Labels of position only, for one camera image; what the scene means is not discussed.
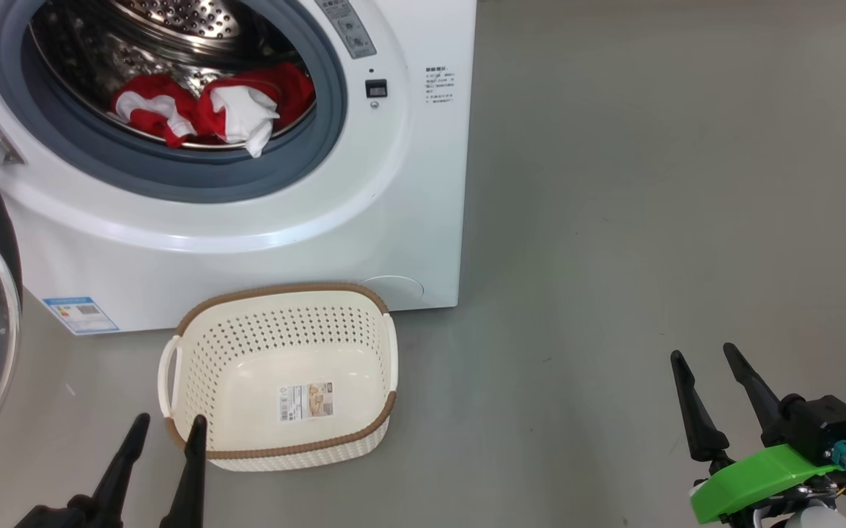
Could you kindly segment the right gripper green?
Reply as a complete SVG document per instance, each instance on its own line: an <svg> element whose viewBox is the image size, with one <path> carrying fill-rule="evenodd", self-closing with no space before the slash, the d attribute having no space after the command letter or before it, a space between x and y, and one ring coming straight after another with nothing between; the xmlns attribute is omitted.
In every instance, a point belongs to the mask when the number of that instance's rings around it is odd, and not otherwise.
<svg viewBox="0 0 846 528"><path fill-rule="evenodd" d="M809 500L835 494L836 486L826 475L841 468L832 463L815 465L784 444L779 399L735 344L724 343L724 356L735 380L748 395L762 428L762 444L777 447L766 447L728 465L692 489L691 509L698 524L714 524L724 517L736 519L745 512L752 517L765 508L788 511ZM725 453L729 440L709 417L696 391L694 374L680 351L672 351L671 367L691 458L729 464Z"/></svg>

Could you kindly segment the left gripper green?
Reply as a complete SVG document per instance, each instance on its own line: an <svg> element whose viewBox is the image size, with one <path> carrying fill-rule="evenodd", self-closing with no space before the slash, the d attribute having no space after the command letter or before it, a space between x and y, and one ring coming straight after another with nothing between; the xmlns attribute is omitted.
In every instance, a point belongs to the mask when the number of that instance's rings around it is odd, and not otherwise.
<svg viewBox="0 0 846 528"><path fill-rule="evenodd" d="M122 507L133 466L141 457L151 417L139 414L116 451L92 497L73 496L65 507L35 505L15 528L122 527ZM202 527L207 463L207 419L197 415L184 447L185 467L169 513L159 527Z"/></svg>

